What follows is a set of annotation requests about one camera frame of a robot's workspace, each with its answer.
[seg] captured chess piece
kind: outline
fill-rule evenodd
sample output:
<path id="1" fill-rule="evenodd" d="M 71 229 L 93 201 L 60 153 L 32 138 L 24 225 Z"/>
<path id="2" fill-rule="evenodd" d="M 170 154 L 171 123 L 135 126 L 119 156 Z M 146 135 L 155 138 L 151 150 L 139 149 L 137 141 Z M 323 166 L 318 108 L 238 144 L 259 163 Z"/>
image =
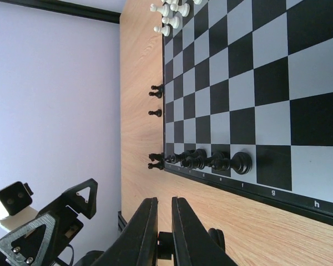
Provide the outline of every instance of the captured chess piece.
<path id="1" fill-rule="evenodd" d="M 150 88 L 151 88 L 152 90 L 160 91 L 161 93 L 164 92 L 164 85 L 163 85 L 163 84 L 160 84 L 159 86 L 152 85 Z"/>
<path id="2" fill-rule="evenodd" d="M 150 91 L 149 92 L 149 96 L 155 96 L 157 97 L 158 99 L 160 99 L 162 96 L 163 96 L 163 93 L 161 91 L 157 91 L 156 93 Z"/>
<path id="3" fill-rule="evenodd" d="M 150 160 L 152 162 L 154 162 L 155 160 L 159 161 L 159 162 L 163 162 L 164 161 L 164 153 L 160 153 L 160 154 L 149 154 L 148 157 L 150 158 Z"/>
<path id="4" fill-rule="evenodd" d="M 177 4 L 171 4 L 170 9 L 174 12 L 179 11 L 183 17 L 187 17 L 190 13 L 190 5 L 187 3 L 182 4 L 181 6 L 178 6 Z"/>
<path id="5" fill-rule="evenodd" d="M 162 18 L 162 23 L 170 24 L 174 29 L 177 29 L 180 26 L 180 18 L 177 16 L 174 18 Z"/>
<path id="6" fill-rule="evenodd" d="M 163 5 L 162 7 L 158 7 L 155 4 L 151 4 L 150 11 L 159 12 L 160 14 L 162 14 L 163 17 L 167 17 L 169 15 L 170 7 L 167 4 Z"/>
<path id="7" fill-rule="evenodd" d="M 153 169 L 153 168 L 158 168 L 159 170 L 163 170 L 164 169 L 163 162 L 149 163 L 148 169 Z"/>
<path id="8" fill-rule="evenodd" d="M 190 169 L 200 169 L 202 170 L 205 168 L 205 166 L 211 167 L 211 162 L 216 159 L 224 159 L 225 155 L 222 152 L 214 152 L 211 157 L 204 157 L 204 156 L 198 156 L 196 158 L 192 158 L 191 156 L 188 156 L 185 160 L 181 162 L 181 166 L 187 167 Z"/>
<path id="9" fill-rule="evenodd" d="M 178 4 L 179 0 L 161 0 L 163 3 L 167 4 Z"/>
<path id="10" fill-rule="evenodd" d="M 231 160 L 228 158 L 214 159 L 210 163 L 213 170 L 222 171 L 232 168 L 239 175 L 248 173 L 251 170 L 252 165 L 253 163 L 250 155 L 245 152 L 237 152 Z"/>
<path id="11" fill-rule="evenodd" d="M 158 109 L 157 111 L 149 111 L 148 115 L 156 115 L 157 117 L 161 117 L 162 116 L 162 110 Z"/>
<path id="12" fill-rule="evenodd" d="M 177 162 L 181 162 L 182 160 L 186 159 L 186 157 L 193 154 L 194 152 L 194 150 L 184 151 L 181 154 L 169 155 L 164 160 L 168 163 L 176 164 Z"/>
<path id="13" fill-rule="evenodd" d="M 157 33 L 162 33 L 164 36 L 169 36 L 170 34 L 170 27 L 168 25 L 165 25 L 164 27 L 155 26 L 154 31 Z"/>

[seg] white wall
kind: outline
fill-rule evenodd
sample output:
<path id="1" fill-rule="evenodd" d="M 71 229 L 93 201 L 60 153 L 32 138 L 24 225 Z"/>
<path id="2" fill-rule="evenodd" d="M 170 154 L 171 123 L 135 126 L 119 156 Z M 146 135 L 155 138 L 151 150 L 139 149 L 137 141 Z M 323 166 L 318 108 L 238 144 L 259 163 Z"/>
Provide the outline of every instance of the white wall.
<path id="1" fill-rule="evenodd" d="M 95 7 L 122 13 L 126 0 L 65 0 L 64 2 L 82 4 L 83 6 Z"/>
<path id="2" fill-rule="evenodd" d="M 118 236 L 119 95 L 118 25 L 0 3 L 0 189 L 28 182 L 41 209 L 94 178 L 76 259 Z"/>

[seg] screw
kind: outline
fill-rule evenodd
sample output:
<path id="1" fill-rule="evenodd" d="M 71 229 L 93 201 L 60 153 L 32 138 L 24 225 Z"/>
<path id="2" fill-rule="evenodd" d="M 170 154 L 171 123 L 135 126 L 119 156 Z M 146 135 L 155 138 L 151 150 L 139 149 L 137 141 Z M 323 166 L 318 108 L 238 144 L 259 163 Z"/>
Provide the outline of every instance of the screw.
<path id="1" fill-rule="evenodd" d="M 28 257 L 26 260 L 27 264 L 31 264 L 33 262 L 33 258 L 32 257 Z"/>
<path id="2" fill-rule="evenodd" d="M 15 254 L 19 253 L 20 251 L 21 251 L 21 248 L 20 248 L 20 247 L 15 247 L 15 248 L 13 249 L 13 253 L 15 253 Z"/>

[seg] black square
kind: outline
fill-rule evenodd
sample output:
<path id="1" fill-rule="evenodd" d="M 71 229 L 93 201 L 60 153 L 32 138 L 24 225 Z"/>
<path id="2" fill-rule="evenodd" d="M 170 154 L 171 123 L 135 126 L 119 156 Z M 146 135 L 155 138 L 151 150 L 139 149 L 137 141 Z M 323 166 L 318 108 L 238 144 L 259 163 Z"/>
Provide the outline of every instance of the black square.
<path id="1" fill-rule="evenodd" d="M 290 8 L 287 38 L 289 54 L 333 38 L 333 0 L 304 0 Z"/>
<path id="2" fill-rule="evenodd" d="M 253 0 L 253 30 L 286 12 L 286 0 Z"/>
<path id="3" fill-rule="evenodd" d="M 210 62 L 203 60 L 195 66 L 195 90 L 202 90 L 210 86 Z"/>
<path id="4" fill-rule="evenodd" d="M 229 111 L 228 80 L 210 87 L 210 106 L 212 115 Z"/>
<path id="5" fill-rule="evenodd" d="M 186 3 L 190 5 L 190 12 L 187 17 L 183 17 L 183 27 L 194 17 L 194 1 L 187 0 Z"/>
<path id="6" fill-rule="evenodd" d="M 255 106 L 289 99 L 287 57 L 254 69 Z"/>
<path id="7" fill-rule="evenodd" d="M 174 122 L 174 142 L 184 143 L 184 120 Z"/>
<path id="8" fill-rule="evenodd" d="M 184 143 L 184 151 L 195 151 L 196 143 Z"/>
<path id="9" fill-rule="evenodd" d="M 236 6 L 238 6 L 241 2 L 243 2 L 243 0 L 227 0 L 227 11 L 228 13 L 235 8 Z"/>
<path id="10" fill-rule="evenodd" d="M 180 30 L 173 39 L 173 56 L 176 57 L 183 50 L 183 30 Z"/>
<path id="11" fill-rule="evenodd" d="M 229 144 L 211 144 L 211 153 L 213 154 L 215 151 L 223 152 L 226 158 L 230 159 L 231 146 Z M 231 177 L 231 169 L 225 171 L 215 171 L 212 169 L 212 173 Z"/>
<path id="12" fill-rule="evenodd" d="M 195 93 L 184 97 L 184 119 L 195 118 Z"/>
<path id="13" fill-rule="evenodd" d="M 211 143 L 211 119 L 209 115 L 196 117 L 196 143 Z"/>
<path id="14" fill-rule="evenodd" d="M 223 17 L 209 30 L 210 57 L 228 46 L 227 16 Z"/>
<path id="15" fill-rule="evenodd" d="M 165 122 L 170 123 L 174 121 L 174 102 L 165 105 Z"/>
<path id="16" fill-rule="evenodd" d="M 208 3 L 194 16 L 195 40 L 209 28 L 209 5 Z"/>
<path id="17" fill-rule="evenodd" d="M 229 113 L 231 144 L 255 144 L 255 110 L 246 108 Z"/>
<path id="18" fill-rule="evenodd" d="M 256 182 L 292 190 L 291 146 L 256 146 Z"/>
<path id="19" fill-rule="evenodd" d="M 177 78 L 174 79 L 174 100 L 183 97 L 184 89 L 184 75 L 180 75 Z"/>
<path id="20" fill-rule="evenodd" d="M 164 157 L 167 157 L 167 156 L 173 155 L 173 154 L 174 154 L 174 143 L 166 143 Z"/>
<path id="21" fill-rule="evenodd" d="M 195 66 L 195 46 L 191 43 L 183 51 L 183 71 L 184 73 L 189 71 Z"/>
<path id="22" fill-rule="evenodd" d="M 167 37 L 164 36 L 164 46 L 167 45 L 173 39 L 173 27 L 169 28 L 170 28 L 169 35 Z"/>
<path id="23" fill-rule="evenodd" d="M 165 83 L 169 83 L 173 80 L 174 78 L 174 65 L 173 65 L 173 60 L 168 62 L 165 65 Z"/>
<path id="24" fill-rule="evenodd" d="M 290 101 L 291 144 L 333 146 L 333 93 Z"/>
<path id="25" fill-rule="evenodd" d="M 253 69 L 252 32 L 228 46 L 229 78 Z"/>

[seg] chessboard border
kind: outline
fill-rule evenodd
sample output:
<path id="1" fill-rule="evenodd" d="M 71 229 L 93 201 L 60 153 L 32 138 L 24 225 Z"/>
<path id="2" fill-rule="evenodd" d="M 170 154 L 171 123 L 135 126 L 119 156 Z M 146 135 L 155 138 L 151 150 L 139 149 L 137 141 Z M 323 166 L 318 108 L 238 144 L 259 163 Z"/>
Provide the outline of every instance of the chessboard border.
<path id="1" fill-rule="evenodd" d="M 163 85 L 165 87 L 165 85 L 166 85 L 165 84 L 165 40 L 164 40 L 163 35 L 161 36 L 161 38 L 162 38 L 162 62 L 163 62 L 163 66 L 162 66 L 163 67 L 163 78 L 162 78 L 162 80 L 163 80 Z M 165 150 L 165 121 L 166 121 L 166 119 L 165 119 L 164 110 L 165 110 L 165 97 L 163 97 L 163 152 L 165 154 L 165 152 L 166 152 L 166 150 Z M 241 197 L 248 198 L 250 200 L 254 200 L 254 201 L 257 201 L 257 202 L 260 202 L 260 203 L 263 203 L 263 204 L 266 204 L 266 205 L 269 205 L 269 206 L 272 206 L 272 207 L 275 207 L 275 208 L 278 208 L 278 209 L 282 209 L 282 210 L 287 211 L 287 212 L 291 212 L 291 213 L 294 213 L 294 214 L 297 214 L 297 215 L 300 215 L 300 216 L 303 216 L 303 217 L 306 217 L 306 218 L 309 218 L 309 219 L 313 219 L 315 221 L 328 224 L 330 226 L 333 226 L 333 215 L 329 214 L 329 213 L 325 213 L 325 211 L 318 211 L 316 209 L 301 207 L 301 206 L 298 206 L 298 205 L 295 205 L 295 204 L 292 204 L 292 203 L 286 203 L 286 202 L 280 201 L 278 199 L 273 199 L 273 198 L 268 198 L 268 197 L 265 197 L 265 196 L 257 195 L 255 193 L 251 193 L 251 192 L 248 192 L 248 191 L 245 191 L 245 190 L 242 190 L 242 189 L 237 189 L 235 187 L 231 187 L 231 186 L 227 186 L 227 185 L 222 185 L 220 183 L 217 183 L 217 182 L 214 182 L 214 181 L 211 181 L 211 180 L 207 179 L 208 176 L 213 176 L 213 177 L 218 178 L 219 176 L 217 176 L 217 175 L 204 173 L 204 176 L 206 176 L 206 178 L 198 178 L 196 176 L 189 175 L 187 173 L 177 171 L 176 168 L 178 168 L 178 166 L 165 164 L 164 171 L 168 172 L 168 173 L 172 173 L 172 174 L 180 176 L 180 177 L 187 178 L 187 179 L 195 181 L 195 182 L 202 183 L 202 184 L 207 185 L 207 186 L 211 186 L 211 187 L 223 190 L 223 191 L 227 191 L 229 193 L 232 193 L 232 194 L 235 194 L 235 195 L 238 195 L 238 196 L 241 196 Z M 242 183 L 241 181 L 232 180 L 229 177 L 227 179 L 230 180 L 230 182 L 234 181 L 234 182 Z M 264 189 L 268 189 L 269 191 L 274 190 L 273 188 L 267 188 L 267 187 L 264 187 Z M 276 192 L 277 193 L 280 192 L 281 195 L 287 195 L 287 196 L 294 195 L 294 196 L 299 196 L 300 198 L 304 198 L 306 200 L 312 200 L 312 201 L 316 200 L 316 199 L 312 199 L 312 198 L 305 197 L 305 196 L 302 196 L 302 195 L 296 195 L 296 194 L 285 192 L 285 191 L 276 190 Z M 331 202 L 325 202 L 325 201 L 320 201 L 320 202 L 321 202 L 321 204 L 323 204 L 323 203 L 326 204 L 327 207 L 329 207 L 329 208 L 333 207 L 333 203 L 331 203 Z"/>

